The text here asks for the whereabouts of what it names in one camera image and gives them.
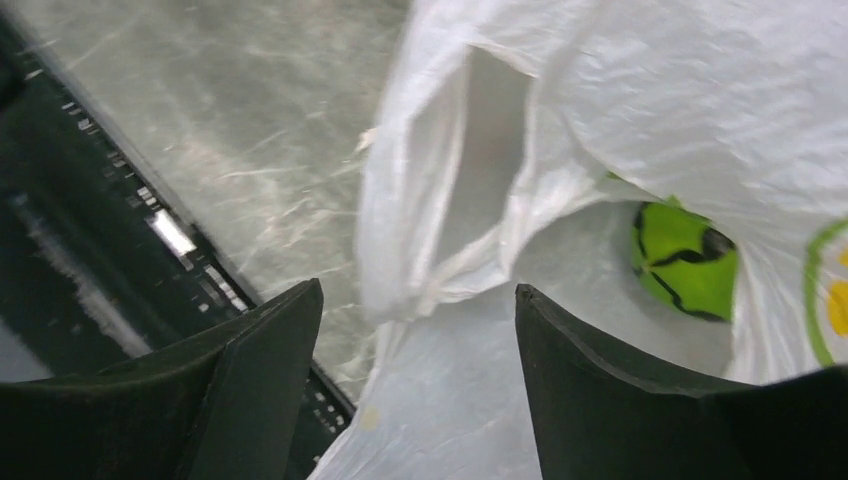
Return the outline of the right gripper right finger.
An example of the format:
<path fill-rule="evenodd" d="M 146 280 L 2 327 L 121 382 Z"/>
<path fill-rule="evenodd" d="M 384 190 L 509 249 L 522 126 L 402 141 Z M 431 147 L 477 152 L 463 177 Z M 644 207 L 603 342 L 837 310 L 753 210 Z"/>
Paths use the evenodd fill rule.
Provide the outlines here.
<path fill-rule="evenodd" d="M 642 351 L 529 284 L 515 293 L 544 478 L 846 477 L 845 366 L 737 383 Z"/>

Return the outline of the green black striped fake melon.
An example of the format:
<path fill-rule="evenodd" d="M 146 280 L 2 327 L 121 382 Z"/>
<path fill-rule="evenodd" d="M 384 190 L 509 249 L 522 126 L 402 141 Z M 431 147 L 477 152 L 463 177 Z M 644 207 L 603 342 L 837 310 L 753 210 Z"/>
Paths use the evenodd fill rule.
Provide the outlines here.
<path fill-rule="evenodd" d="M 630 263 L 642 287 L 668 307 L 703 321 L 732 320 L 738 249 L 709 220 L 666 203 L 641 203 Z"/>

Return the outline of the white plastic bag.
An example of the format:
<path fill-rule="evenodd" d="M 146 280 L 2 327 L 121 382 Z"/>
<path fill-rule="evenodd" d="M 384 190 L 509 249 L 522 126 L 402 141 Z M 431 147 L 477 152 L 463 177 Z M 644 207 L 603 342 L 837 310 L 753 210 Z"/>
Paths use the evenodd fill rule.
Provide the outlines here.
<path fill-rule="evenodd" d="M 847 369 L 843 1 L 416 1 L 362 172 L 375 364 L 317 479 L 546 479 L 516 288 L 706 375 Z M 738 249 L 729 323 L 630 263 L 643 202 Z"/>

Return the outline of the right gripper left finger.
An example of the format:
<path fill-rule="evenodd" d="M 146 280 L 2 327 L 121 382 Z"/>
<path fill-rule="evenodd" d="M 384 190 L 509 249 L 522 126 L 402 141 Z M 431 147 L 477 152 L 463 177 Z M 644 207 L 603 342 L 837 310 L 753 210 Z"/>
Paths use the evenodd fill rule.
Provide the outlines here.
<path fill-rule="evenodd" d="M 316 279 L 94 374 L 1 387 L 5 479 L 281 479 L 322 317 Z"/>

